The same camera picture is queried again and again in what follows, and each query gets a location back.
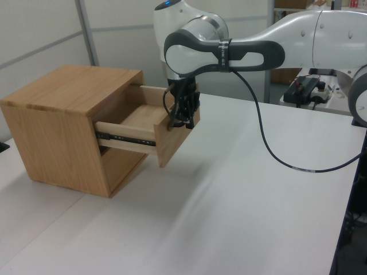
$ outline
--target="black wire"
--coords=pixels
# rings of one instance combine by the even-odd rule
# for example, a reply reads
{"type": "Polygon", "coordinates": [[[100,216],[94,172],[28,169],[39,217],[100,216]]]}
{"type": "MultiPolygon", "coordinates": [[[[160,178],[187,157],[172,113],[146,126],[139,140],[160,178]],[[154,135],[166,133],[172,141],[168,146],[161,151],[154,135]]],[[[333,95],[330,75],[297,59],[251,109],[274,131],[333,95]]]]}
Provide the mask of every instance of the black wire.
{"type": "Polygon", "coordinates": [[[168,110],[167,108],[167,105],[166,105],[166,94],[168,94],[168,92],[170,90],[172,90],[174,84],[172,83],[166,90],[165,90],[165,93],[163,94],[163,107],[165,108],[166,112],[168,113],[168,115],[171,117],[171,113],[170,111],[168,110]]]}
{"type": "Polygon", "coordinates": [[[317,101],[315,101],[315,104],[314,104],[314,106],[312,107],[312,111],[314,111],[315,110],[315,107],[316,107],[316,105],[317,105],[318,103],[317,103],[317,101]]]}
{"type": "MultiPolygon", "coordinates": [[[[187,85],[187,83],[189,82],[190,78],[191,77],[195,77],[195,76],[198,76],[199,74],[202,74],[202,73],[205,73],[204,70],[202,70],[202,68],[198,68],[196,70],[194,70],[193,72],[191,72],[191,74],[189,76],[187,76],[187,78],[185,78],[185,80],[183,81],[182,85],[180,86],[177,94],[176,94],[176,97],[175,97],[175,103],[174,103],[174,107],[173,107],[173,110],[172,112],[170,112],[168,109],[167,109],[167,106],[166,106],[166,94],[168,93],[168,91],[170,91],[171,89],[168,87],[166,90],[165,90],[165,93],[163,94],[163,106],[165,106],[165,110],[166,112],[168,113],[168,115],[170,116],[171,118],[171,122],[173,123],[174,121],[174,117],[175,117],[175,114],[177,112],[177,107],[178,107],[178,102],[179,102],[179,99],[181,98],[181,95],[182,95],[182,92],[184,91],[184,88],[185,86],[187,85]]],[[[185,125],[185,123],[182,121],[180,123],[176,123],[173,125],[175,127],[182,127],[183,125],[185,125]]]]}
{"type": "Polygon", "coordinates": [[[335,275],[338,275],[338,257],[335,253],[335,275]]]}
{"type": "Polygon", "coordinates": [[[350,219],[351,219],[352,221],[354,220],[354,215],[353,215],[353,213],[352,213],[350,210],[347,210],[347,211],[345,212],[345,214],[349,215],[349,217],[350,217],[350,219]]]}
{"type": "Polygon", "coordinates": [[[365,223],[364,225],[354,225],[354,226],[359,227],[359,228],[363,228],[363,227],[367,226],[367,223],[365,223]]]}
{"type": "Polygon", "coordinates": [[[342,165],[339,165],[337,167],[333,167],[333,168],[329,168],[329,169],[324,169],[324,170],[309,170],[309,169],[304,169],[304,168],[299,168],[299,167],[295,167],[295,166],[292,166],[284,161],[282,161],[281,159],[279,159],[270,149],[267,141],[266,141],[266,138],[265,138],[265,134],[264,134],[264,129],[263,129],[263,121],[261,119],[261,113],[260,113],[260,106],[259,106],[259,102],[257,100],[257,97],[253,91],[253,89],[251,88],[250,84],[247,82],[246,79],[243,78],[242,75],[240,75],[236,70],[234,70],[233,68],[230,68],[231,72],[233,72],[236,76],[238,76],[242,82],[247,86],[247,88],[249,89],[252,97],[253,97],[253,100],[255,101],[255,105],[256,105],[256,110],[257,110],[257,116],[259,117],[259,124],[260,124],[260,132],[261,132],[261,136],[263,138],[263,142],[266,146],[266,149],[269,151],[270,155],[276,159],[279,163],[281,163],[282,165],[284,166],[287,166],[291,169],[294,169],[294,170],[297,170],[297,171],[302,171],[302,172],[309,172],[309,173],[325,173],[325,172],[331,172],[331,171],[335,171],[335,170],[338,170],[338,169],[341,169],[343,167],[346,167],[348,166],[350,163],[356,161],[357,159],[367,155],[367,150],[361,152],[359,155],[355,156],[353,159],[349,160],[348,162],[342,164],[342,165]]]}
{"type": "Polygon", "coordinates": [[[358,215],[357,218],[353,219],[353,222],[358,222],[358,219],[362,216],[362,213],[358,215]]]}

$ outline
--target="cabinet top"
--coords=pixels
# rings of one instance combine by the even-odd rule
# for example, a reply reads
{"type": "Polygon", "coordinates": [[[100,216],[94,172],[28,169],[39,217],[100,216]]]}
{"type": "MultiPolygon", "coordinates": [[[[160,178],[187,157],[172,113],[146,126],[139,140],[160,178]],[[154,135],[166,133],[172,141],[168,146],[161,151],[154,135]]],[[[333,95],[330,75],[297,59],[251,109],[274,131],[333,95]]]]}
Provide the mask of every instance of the cabinet top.
{"type": "Polygon", "coordinates": [[[141,70],[63,65],[0,100],[1,105],[91,116],[131,83],[141,70]]]}

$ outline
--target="white wall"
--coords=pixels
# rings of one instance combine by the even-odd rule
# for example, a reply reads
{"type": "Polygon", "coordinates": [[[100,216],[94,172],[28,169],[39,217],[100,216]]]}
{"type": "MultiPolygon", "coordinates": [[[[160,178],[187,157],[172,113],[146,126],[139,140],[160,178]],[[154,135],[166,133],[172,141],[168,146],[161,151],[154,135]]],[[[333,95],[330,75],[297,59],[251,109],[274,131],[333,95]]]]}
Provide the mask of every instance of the white wall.
{"type": "MultiPolygon", "coordinates": [[[[186,0],[188,4],[217,13],[226,20],[230,37],[248,37],[269,24],[270,0],[186,0]]],[[[162,0],[82,0],[91,30],[91,42],[100,66],[141,69],[147,85],[166,87],[159,49],[153,31],[153,10],[162,0]]],[[[265,72],[243,74],[260,101],[264,100],[265,72]]],[[[200,91],[252,100],[234,75],[207,73],[197,77],[200,91]]]]}
{"type": "MultiPolygon", "coordinates": [[[[0,98],[62,64],[90,65],[75,0],[1,0],[0,98]]],[[[0,141],[10,138],[0,112],[0,141]]]]}

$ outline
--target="open drawer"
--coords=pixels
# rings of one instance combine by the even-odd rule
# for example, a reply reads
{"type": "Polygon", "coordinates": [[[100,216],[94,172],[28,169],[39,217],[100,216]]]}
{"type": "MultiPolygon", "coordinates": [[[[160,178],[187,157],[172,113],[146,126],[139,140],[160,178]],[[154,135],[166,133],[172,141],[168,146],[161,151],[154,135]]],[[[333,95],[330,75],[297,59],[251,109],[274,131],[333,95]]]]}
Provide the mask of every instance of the open drawer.
{"type": "MultiPolygon", "coordinates": [[[[170,118],[163,107],[164,88],[131,84],[94,123],[98,144],[141,154],[158,156],[164,167],[182,142],[190,134],[185,127],[171,128],[170,118]]],[[[174,98],[166,95],[166,105],[171,109],[174,98]]],[[[200,120],[195,114],[195,124],[200,120]]]]}

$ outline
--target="floor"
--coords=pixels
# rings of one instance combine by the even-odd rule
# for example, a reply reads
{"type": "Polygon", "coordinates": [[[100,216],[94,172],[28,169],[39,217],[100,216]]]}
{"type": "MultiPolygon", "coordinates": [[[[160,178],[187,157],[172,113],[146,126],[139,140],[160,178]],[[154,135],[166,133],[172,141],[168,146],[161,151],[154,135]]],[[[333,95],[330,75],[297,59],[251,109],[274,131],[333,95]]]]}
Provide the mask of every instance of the floor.
{"type": "MultiPolygon", "coordinates": [[[[270,104],[279,105],[279,99],[287,88],[288,85],[271,84],[270,104]]],[[[350,220],[350,215],[346,214],[345,222],[350,222],[350,220]]],[[[354,231],[351,240],[336,252],[330,275],[367,275],[367,213],[363,213],[352,227],[354,231]]]]}

